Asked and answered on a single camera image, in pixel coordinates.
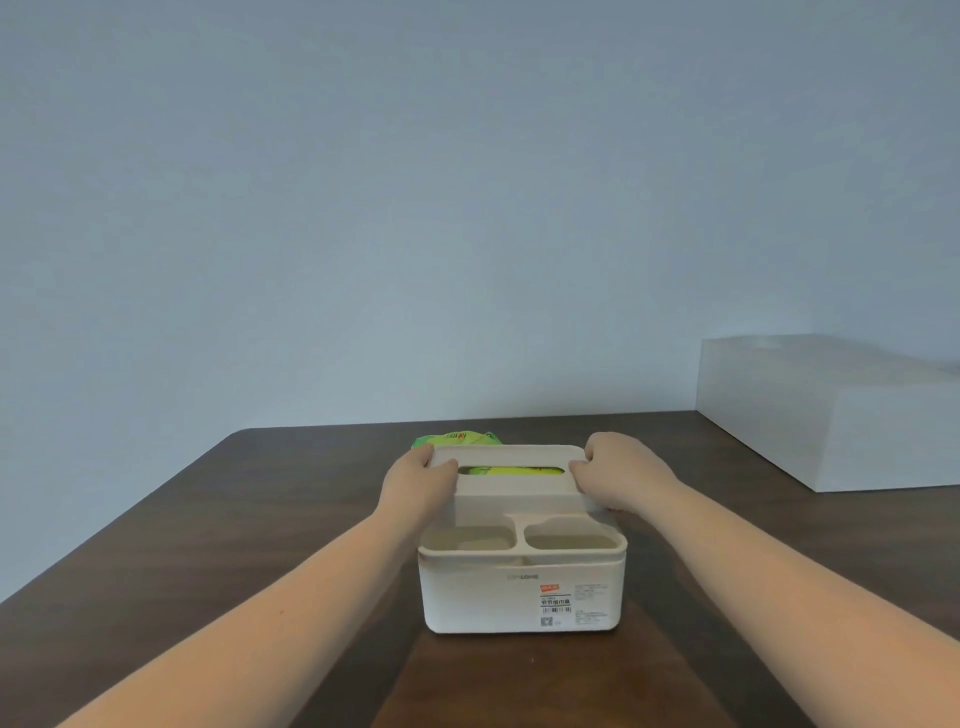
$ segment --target hand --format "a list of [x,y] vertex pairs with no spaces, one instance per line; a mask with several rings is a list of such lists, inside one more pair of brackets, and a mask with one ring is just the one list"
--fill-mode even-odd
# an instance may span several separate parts
[[570,461],[570,472],[584,493],[601,505],[635,511],[638,496],[677,481],[651,449],[619,432],[594,432],[585,448],[587,461]]
[[419,536],[453,497],[457,484],[456,460],[427,468],[433,445],[413,448],[400,457],[383,479],[375,515],[396,524],[400,534]]

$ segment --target green plastic wrapper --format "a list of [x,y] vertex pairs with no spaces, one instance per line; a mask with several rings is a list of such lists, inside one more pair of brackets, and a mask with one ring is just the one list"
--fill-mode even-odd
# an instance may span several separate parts
[[[422,435],[414,440],[412,448],[419,448],[427,443],[434,446],[443,445],[503,445],[500,438],[492,432],[473,432],[463,429],[458,432],[447,432],[446,435]],[[523,468],[519,466],[491,466],[484,465],[475,468],[461,468],[464,475],[559,475],[563,468]]]

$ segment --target right hand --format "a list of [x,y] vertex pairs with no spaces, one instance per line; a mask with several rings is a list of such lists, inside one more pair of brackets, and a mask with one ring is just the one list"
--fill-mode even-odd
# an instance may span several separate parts
[[607,508],[635,511],[644,492],[677,481],[651,449],[619,432],[594,432],[584,450],[588,462],[571,460],[570,472],[580,490]]

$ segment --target storage organizer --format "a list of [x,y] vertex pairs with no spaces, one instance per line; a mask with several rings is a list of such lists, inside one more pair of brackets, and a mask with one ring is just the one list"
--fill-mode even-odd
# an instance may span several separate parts
[[560,468],[563,474],[460,474],[420,541],[423,613],[434,632],[572,632],[620,621],[627,541],[567,470],[566,445],[436,448],[430,466]]

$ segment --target left hand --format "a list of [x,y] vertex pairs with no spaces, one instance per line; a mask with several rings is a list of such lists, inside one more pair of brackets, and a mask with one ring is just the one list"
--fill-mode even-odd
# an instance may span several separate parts
[[413,448],[400,457],[383,479],[375,515],[395,523],[403,536],[419,536],[453,497],[457,484],[456,460],[426,467],[433,445]]

